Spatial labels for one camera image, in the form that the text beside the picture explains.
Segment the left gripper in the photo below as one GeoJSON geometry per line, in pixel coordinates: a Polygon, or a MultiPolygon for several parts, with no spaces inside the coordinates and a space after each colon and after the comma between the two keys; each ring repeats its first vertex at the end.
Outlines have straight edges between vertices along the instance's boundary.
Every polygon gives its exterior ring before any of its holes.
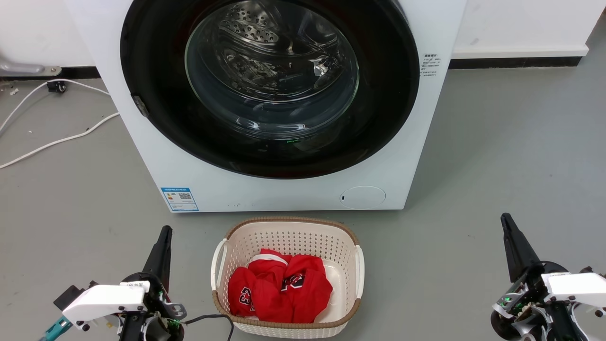
{"type": "Polygon", "coordinates": [[[150,251],[143,271],[124,278],[124,283],[147,281],[150,288],[143,302],[118,314],[120,341],[182,341],[184,327],[179,323],[187,315],[168,295],[173,229],[163,226],[150,251]]]}

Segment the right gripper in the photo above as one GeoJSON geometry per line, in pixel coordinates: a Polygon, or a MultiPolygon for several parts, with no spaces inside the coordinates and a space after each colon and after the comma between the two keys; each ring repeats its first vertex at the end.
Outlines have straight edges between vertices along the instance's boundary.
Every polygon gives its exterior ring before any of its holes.
{"type": "Polygon", "coordinates": [[[509,280],[513,285],[492,306],[493,330],[509,341],[588,341],[574,310],[598,309],[598,274],[579,274],[540,261],[508,212],[500,216],[509,280]]]}

